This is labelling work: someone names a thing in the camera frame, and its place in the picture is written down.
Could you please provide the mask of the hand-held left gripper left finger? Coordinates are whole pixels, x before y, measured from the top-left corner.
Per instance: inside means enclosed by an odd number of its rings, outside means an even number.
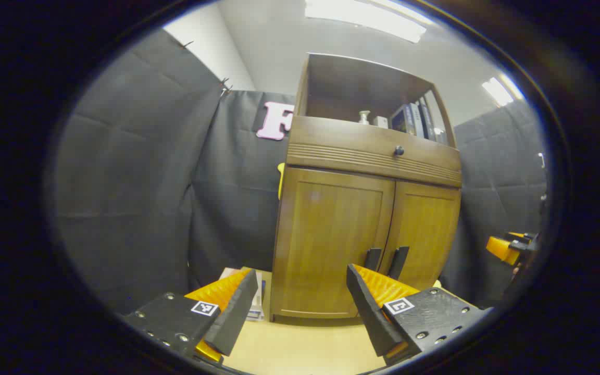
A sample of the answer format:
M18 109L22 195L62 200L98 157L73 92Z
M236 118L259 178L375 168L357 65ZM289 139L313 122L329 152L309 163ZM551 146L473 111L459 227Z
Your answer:
M185 295L164 292L123 320L183 357L221 365L231 356L258 290L256 271L240 270Z

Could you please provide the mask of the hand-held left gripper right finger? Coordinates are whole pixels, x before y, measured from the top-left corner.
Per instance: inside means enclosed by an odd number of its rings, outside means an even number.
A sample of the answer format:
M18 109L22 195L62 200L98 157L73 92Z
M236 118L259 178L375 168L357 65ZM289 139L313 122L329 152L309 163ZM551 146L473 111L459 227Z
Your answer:
M491 312L441 287L418 290L355 264L347 266L346 283L374 352L388 366L453 341Z

